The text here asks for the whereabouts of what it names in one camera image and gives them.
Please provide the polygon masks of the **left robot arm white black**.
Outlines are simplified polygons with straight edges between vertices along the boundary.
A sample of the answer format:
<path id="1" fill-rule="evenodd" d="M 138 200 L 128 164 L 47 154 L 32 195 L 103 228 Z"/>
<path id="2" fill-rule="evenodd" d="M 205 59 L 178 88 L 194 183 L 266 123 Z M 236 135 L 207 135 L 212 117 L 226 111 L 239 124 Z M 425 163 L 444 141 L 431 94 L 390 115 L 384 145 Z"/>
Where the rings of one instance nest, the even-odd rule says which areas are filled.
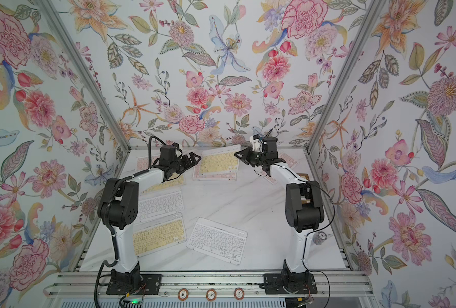
<path id="1" fill-rule="evenodd" d="M 148 168 L 124 178 L 110 178 L 98 204 L 98 216 L 109 230 L 114 249 L 114 261 L 105 266 L 119 273 L 131 273 L 139 264 L 135 255 L 131 224 L 139 214 L 139 186 L 145 189 L 182 175 L 197 166 L 201 156 L 184 154 L 177 143 L 160 148 L 160 157 L 148 163 Z"/>

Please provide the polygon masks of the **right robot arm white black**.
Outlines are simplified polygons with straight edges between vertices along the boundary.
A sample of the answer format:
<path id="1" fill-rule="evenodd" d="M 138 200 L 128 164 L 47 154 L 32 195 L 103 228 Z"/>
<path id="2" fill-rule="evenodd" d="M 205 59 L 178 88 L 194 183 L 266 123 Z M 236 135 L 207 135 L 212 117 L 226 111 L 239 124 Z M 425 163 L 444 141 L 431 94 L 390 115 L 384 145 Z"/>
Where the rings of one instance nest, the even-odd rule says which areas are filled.
<path id="1" fill-rule="evenodd" d="M 234 156 L 253 168 L 260 167 L 286 190 L 284 213 L 292 234 L 279 285 L 294 292 L 296 287 L 306 285 L 310 279 L 310 271 L 305 265 L 309 252 L 308 237 L 319 231 L 325 216 L 320 186 L 298 175 L 279 157 L 276 137 L 256 134 L 250 142 L 251 146 Z"/>

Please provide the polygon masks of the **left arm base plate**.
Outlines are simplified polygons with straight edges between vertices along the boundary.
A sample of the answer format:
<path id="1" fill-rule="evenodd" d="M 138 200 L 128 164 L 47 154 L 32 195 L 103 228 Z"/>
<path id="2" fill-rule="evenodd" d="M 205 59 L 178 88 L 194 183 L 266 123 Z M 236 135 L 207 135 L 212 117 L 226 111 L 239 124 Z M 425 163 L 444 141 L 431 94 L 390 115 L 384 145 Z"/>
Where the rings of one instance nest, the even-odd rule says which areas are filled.
<path id="1" fill-rule="evenodd" d="M 161 274 L 142 274 L 140 271 L 120 273 L 112 270 L 108 282 L 107 295 L 158 295 L 161 287 Z"/>

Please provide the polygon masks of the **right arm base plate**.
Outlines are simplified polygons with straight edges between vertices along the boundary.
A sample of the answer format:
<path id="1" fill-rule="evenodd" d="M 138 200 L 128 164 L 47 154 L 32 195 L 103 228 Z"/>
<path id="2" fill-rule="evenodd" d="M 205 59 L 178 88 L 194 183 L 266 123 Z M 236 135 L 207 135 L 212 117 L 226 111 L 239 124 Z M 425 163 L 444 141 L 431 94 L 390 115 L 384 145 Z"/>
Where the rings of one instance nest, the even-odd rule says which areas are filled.
<path id="1" fill-rule="evenodd" d="M 263 289 L 267 295 L 315 295 L 317 285 L 310 272 L 266 273 Z"/>

